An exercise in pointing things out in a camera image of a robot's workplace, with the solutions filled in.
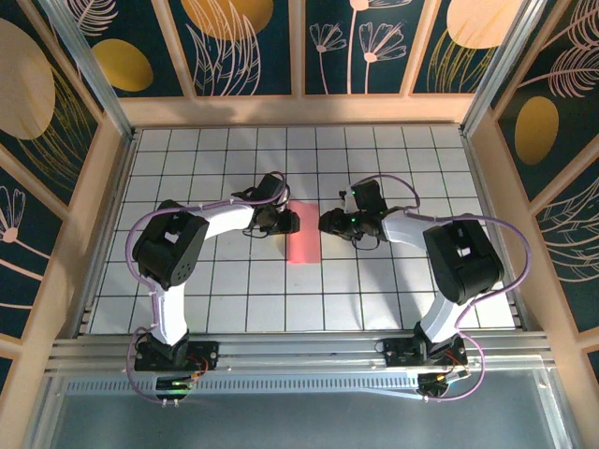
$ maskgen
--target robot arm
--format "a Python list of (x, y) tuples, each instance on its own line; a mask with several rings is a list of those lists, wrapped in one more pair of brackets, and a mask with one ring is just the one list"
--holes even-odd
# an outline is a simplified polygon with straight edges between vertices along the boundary
[[(267, 174), (257, 187), (233, 195), (256, 202), (272, 197), (282, 186), (281, 180)], [(300, 219), (286, 208), (288, 187), (278, 201), (257, 207), (232, 203), (212, 210), (165, 213), (148, 223), (133, 248), (133, 258), (139, 264), (139, 274), (154, 287), (157, 323), (153, 323), (149, 339), (152, 350), (167, 365), (174, 369), (185, 365), (189, 341), (184, 317), (185, 282), (196, 267), (203, 242), (228, 231), (254, 227), (267, 235), (298, 232)], [(167, 200), (159, 209), (181, 207)]]
[(427, 360), (450, 347), (456, 322), (468, 302), (486, 293), (504, 276), (504, 267), (479, 222), (455, 220), (444, 224), (418, 220), (401, 208), (387, 207), (378, 182), (368, 181), (340, 192), (343, 209), (330, 210), (319, 228), (342, 239), (372, 236), (425, 250), (439, 292), (416, 324), (412, 348)]

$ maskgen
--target metal extrusion bar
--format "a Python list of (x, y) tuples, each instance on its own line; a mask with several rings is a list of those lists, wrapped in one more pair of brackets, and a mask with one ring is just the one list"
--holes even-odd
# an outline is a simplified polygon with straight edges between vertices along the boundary
[[(482, 345), (489, 369), (551, 368), (553, 358), (541, 332), (473, 331)], [(258, 374), (357, 374), (373, 372), (437, 371), (433, 367), (388, 369), (377, 342), (410, 337), (409, 332), (314, 334), (196, 335), (192, 340), (220, 343), (214, 373)], [(83, 336), (57, 340), (46, 367), (48, 376), (121, 373), (129, 336)], [(479, 360), (467, 345), (474, 370)]]

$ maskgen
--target pink block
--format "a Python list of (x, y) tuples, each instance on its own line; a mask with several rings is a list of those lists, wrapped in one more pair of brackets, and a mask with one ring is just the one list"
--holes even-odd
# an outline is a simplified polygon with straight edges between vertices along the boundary
[(289, 201), (289, 208), (299, 218), (299, 232), (287, 236), (287, 263), (289, 264), (320, 264), (320, 231), (318, 220), (320, 210), (317, 204), (307, 204), (301, 201)]

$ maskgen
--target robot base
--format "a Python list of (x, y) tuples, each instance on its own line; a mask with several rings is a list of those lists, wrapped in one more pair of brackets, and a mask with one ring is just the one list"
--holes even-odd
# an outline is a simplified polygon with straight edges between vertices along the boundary
[(187, 334), (175, 346), (167, 346), (150, 334), (149, 341), (137, 345), (135, 371), (210, 371), (216, 368), (217, 362), (216, 341), (190, 341)]
[(464, 366), (468, 364), (466, 348), (460, 336), (433, 343), (422, 331), (420, 323), (416, 324), (414, 337), (384, 339), (382, 343), (388, 367), (447, 367), (455, 363), (451, 357)]

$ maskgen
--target white grid mat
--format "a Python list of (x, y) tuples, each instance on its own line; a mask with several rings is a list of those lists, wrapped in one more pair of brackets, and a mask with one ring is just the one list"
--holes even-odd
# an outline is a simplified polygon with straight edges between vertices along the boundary
[[(481, 213), (453, 126), (346, 126), (143, 131), (87, 331), (129, 333), (151, 322), (150, 299), (124, 263), (132, 224), (161, 201), (228, 198), (285, 171), (292, 198), (339, 207), (339, 191), (369, 175), (393, 173), (422, 197), (421, 213)], [(382, 181), (390, 207), (413, 204), (408, 189)], [(364, 239), (360, 246), (374, 245)], [(288, 265), (285, 238), (229, 232), (206, 240), (186, 285), (192, 332), (412, 328), (434, 299), (426, 254), (382, 243), (357, 251), (321, 234), (322, 264)], [(464, 327), (514, 327), (505, 296), (472, 311)]]

